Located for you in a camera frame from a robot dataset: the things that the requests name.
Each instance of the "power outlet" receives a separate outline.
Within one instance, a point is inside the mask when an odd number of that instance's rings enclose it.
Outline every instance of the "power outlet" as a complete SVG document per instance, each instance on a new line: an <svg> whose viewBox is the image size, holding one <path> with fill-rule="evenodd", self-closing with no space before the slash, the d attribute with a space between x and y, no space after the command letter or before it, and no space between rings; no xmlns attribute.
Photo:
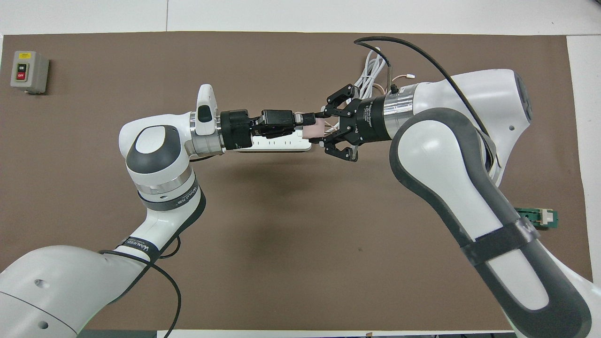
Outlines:
<svg viewBox="0 0 601 338"><path fill-rule="evenodd" d="M237 152L306 152L311 149L309 140L302 138L302 131L296 130L290 135L267 139L252 137L252 147L236 149Z"/></svg>

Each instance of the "green electronic component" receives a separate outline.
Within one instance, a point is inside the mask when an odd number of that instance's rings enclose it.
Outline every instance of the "green electronic component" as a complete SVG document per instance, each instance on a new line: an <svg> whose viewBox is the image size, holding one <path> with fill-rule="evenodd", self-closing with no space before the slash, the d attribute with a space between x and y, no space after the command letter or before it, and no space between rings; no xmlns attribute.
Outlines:
<svg viewBox="0 0 601 338"><path fill-rule="evenodd" d="M538 230L557 229L557 211L553 209L535 209L527 207L517 207L516 211L520 216L529 219Z"/></svg>

